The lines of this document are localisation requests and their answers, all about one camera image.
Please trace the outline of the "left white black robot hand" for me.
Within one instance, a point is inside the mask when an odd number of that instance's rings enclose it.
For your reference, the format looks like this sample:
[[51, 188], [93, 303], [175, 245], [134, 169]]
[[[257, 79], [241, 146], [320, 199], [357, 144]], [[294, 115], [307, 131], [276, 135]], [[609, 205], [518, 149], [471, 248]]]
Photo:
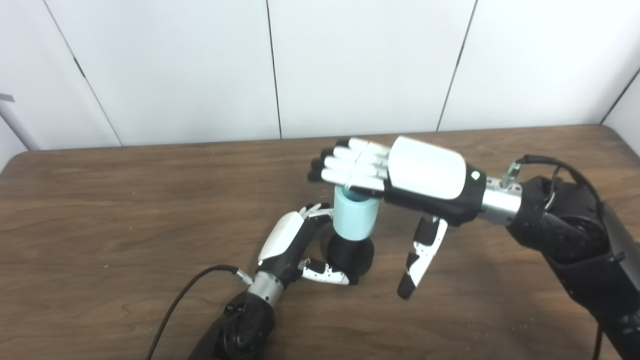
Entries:
[[263, 244], [256, 272], [274, 276], [284, 287], [302, 278], [318, 283], [358, 285], [359, 276], [305, 256], [317, 230], [333, 218], [334, 208], [329, 203], [310, 203], [284, 214]]

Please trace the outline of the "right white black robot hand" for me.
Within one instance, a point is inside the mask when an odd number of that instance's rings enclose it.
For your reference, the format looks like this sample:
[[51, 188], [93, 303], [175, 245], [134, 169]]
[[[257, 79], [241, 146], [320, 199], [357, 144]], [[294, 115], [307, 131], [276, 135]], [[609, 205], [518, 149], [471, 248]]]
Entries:
[[338, 140], [311, 161], [307, 178], [430, 215], [419, 221], [407, 255], [397, 289], [404, 300], [422, 281], [447, 230], [480, 214], [487, 180], [460, 153], [406, 136], [391, 146], [359, 137]]

